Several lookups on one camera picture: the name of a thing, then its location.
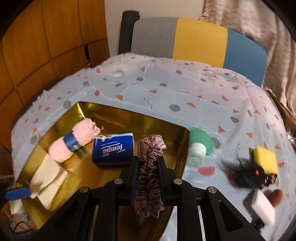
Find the blue tissue pack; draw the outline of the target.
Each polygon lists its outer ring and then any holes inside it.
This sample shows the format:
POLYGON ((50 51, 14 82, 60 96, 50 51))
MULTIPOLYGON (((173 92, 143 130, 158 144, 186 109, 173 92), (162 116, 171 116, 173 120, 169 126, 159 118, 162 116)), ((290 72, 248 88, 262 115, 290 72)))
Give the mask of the blue tissue pack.
POLYGON ((129 165, 133 158, 133 133, 100 135, 93 140, 92 162, 98 167, 129 165))

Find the pink satin scrunchie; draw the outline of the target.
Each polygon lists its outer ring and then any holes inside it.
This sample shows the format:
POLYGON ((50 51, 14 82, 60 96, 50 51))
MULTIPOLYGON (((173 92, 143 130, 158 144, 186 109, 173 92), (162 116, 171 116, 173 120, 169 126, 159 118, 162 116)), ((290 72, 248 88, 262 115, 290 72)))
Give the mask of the pink satin scrunchie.
POLYGON ((166 144, 160 135, 149 135, 138 141, 139 173, 134 209, 142 217, 158 218, 165 208, 161 199, 155 161, 163 155, 166 144))

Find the beige patterned curtain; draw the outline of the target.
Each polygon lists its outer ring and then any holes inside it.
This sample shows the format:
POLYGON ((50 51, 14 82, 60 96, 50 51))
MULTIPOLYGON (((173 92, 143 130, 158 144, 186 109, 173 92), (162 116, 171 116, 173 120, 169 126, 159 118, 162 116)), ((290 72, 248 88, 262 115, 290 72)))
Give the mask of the beige patterned curtain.
POLYGON ((205 1, 200 19, 239 32, 267 52, 262 86, 295 115, 295 41, 280 18, 262 1, 205 1))

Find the black beaded hair piece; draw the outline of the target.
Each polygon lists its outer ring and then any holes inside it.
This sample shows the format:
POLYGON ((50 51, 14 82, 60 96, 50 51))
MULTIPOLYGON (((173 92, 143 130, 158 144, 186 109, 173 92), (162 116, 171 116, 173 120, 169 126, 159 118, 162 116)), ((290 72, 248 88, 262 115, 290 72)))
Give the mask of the black beaded hair piece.
POLYGON ((229 171, 236 186, 241 188, 263 189, 275 184, 278 174, 266 174, 255 162, 253 150, 249 150, 248 159, 237 157, 232 163, 223 161, 224 169, 229 171))

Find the brown makeup puff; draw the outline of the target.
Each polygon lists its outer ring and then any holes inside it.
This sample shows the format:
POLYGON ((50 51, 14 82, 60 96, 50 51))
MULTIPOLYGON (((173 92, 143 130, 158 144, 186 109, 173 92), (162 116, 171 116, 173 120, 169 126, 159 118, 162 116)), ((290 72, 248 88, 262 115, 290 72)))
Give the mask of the brown makeup puff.
POLYGON ((283 196, 281 189, 276 189, 274 191, 267 190, 265 194, 273 207, 277 207, 280 204, 283 196))

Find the yellow sponge block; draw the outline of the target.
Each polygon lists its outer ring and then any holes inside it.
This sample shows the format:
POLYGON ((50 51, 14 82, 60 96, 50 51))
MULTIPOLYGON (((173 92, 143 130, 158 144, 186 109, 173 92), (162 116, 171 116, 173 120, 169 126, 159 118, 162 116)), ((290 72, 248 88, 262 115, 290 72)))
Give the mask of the yellow sponge block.
POLYGON ((266 174, 278 174, 276 155, 264 147, 257 146, 253 150, 255 162, 262 167, 266 174))

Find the grey yellow blue chair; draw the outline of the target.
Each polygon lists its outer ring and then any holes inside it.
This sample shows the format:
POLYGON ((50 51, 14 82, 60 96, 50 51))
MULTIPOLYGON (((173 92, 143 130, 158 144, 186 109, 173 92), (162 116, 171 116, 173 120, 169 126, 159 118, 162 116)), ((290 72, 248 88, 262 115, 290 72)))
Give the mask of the grey yellow blue chair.
POLYGON ((267 53, 234 30, 181 17, 140 18, 138 11, 124 11, 118 52, 198 61, 233 70, 261 86, 267 53))

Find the beige folded cloth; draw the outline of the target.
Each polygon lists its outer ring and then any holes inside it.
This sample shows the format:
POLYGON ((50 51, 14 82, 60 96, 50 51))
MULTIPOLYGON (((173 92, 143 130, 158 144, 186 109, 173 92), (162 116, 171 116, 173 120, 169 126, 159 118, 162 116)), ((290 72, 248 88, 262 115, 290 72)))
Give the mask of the beige folded cloth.
POLYGON ((46 154, 30 181, 30 198, 38 198, 44 208, 49 210, 67 176, 68 172, 46 154))

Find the gold rectangular tray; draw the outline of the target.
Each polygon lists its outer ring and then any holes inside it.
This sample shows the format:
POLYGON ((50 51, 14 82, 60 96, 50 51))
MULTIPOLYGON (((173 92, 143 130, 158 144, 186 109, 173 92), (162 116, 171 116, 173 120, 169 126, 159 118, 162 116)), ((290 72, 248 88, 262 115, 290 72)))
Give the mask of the gold rectangular tray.
MULTIPOLYGON (((189 142, 189 132, 186 128, 124 109, 79 102, 67 111, 43 137, 39 138, 38 145, 18 178, 20 184, 29 184, 52 142, 69 133, 70 129, 83 118, 95 121, 97 126, 102 128, 103 135, 133 133, 135 142, 151 134, 161 135, 166 144, 164 151, 166 166, 174 169, 178 177, 182 176, 189 142)), ((54 213, 59 211, 80 187, 87 186, 91 189, 102 187, 119 176, 121 168, 114 166, 98 168, 93 164, 91 154, 92 144, 88 144, 62 164, 68 176, 58 190, 49 210, 46 210, 37 198, 23 200, 24 208, 36 229, 40 229, 54 213)), ((144 218, 138 216, 133 207, 121 207, 119 209, 119 239, 159 240, 170 214, 171 208, 166 208, 158 218, 144 218)))

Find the wooden wardrobe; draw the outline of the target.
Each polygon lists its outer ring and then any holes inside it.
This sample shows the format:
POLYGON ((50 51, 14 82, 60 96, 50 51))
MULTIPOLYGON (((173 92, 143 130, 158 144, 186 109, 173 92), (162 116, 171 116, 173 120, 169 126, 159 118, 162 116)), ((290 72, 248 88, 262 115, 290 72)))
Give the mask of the wooden wardrobe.
POLYGON ((33 1, 1 39, 1 146, 21 107, 51 81, 109 57, 104 1, 33 1))

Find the pink rolled towel blue band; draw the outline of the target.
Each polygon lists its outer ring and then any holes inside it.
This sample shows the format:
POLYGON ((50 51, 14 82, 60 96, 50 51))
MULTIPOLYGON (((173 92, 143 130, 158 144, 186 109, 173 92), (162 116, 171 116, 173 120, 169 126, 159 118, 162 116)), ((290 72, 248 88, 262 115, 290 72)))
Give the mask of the pink rolled towel blue band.
POLYGON ((97 127, 95 121, 85 118, 74 125, 66 136, 55 140, 50 145, 48 154, 57 163, 63 163, 100 133, 101 129, 97 127))

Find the black folded cloth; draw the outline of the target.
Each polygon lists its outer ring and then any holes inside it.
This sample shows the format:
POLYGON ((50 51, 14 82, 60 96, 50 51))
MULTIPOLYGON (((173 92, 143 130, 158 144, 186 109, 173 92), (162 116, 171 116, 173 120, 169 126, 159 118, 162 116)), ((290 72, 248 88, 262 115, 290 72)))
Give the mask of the black folded cloth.
POLYGON ((262 229, 265 228, 265 223, 261 218, 258 218, 252 225, 259 233, 261 233, 262 229))

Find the white sponge block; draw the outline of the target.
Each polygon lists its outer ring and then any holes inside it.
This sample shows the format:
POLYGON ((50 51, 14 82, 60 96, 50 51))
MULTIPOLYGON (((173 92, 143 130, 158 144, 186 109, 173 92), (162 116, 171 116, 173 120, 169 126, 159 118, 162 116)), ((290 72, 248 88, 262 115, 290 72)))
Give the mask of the white sponge block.
POLYGON ((260 189, 254 191, 251 207, 265 225, 274 225, 275 208, 260 189))

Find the patterned plastic tablecloth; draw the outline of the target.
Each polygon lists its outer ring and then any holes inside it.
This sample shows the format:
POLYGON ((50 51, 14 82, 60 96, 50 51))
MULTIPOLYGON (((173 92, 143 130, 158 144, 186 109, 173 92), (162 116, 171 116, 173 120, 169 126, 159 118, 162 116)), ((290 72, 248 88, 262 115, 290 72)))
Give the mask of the patterned plastic tablecloth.
POLYGON ((246 157, 262 146, 275 152, 276 187, 283 200, 275 224, 262 231, 280 240, 295 217, 295 152, 284 121, 269 93, 229 69, 122 54, 86 68, 43 92, 18 119, 11 132, 15 179, 23 171, 39 138, 78 102, 102 104, 102 114, 120 108, 186 128, 199 127, 213 138, 215 150, 205 166, 246 157))

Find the wooden side table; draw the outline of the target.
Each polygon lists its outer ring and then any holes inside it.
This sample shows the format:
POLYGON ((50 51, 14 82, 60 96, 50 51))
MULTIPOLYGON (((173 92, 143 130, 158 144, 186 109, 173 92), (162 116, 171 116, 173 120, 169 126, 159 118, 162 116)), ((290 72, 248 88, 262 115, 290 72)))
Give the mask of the wooden side table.
POLYGON ((285 124, 287 132, 290 134, 292 138, 295 138, 295 117, 280 103, 280 101, 271 91, 268 90, 267 92, 276 104, 277 109, 279 110, 280 115, 285 124))

